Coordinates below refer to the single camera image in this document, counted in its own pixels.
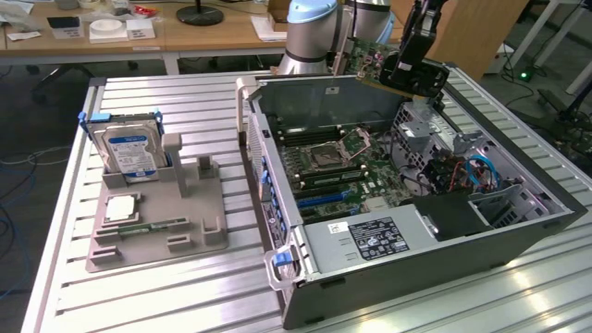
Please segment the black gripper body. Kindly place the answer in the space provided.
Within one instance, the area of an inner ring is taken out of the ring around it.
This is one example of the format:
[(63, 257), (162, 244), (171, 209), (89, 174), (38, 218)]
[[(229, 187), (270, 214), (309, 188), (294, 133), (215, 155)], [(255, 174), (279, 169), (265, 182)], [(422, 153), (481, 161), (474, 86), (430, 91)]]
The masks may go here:
[(421, 32), (437, 34), (437, 27), (442, 18), (442, 9), (447, 0), (414, 1), (413, 10), (407, 19), (407, 34)]

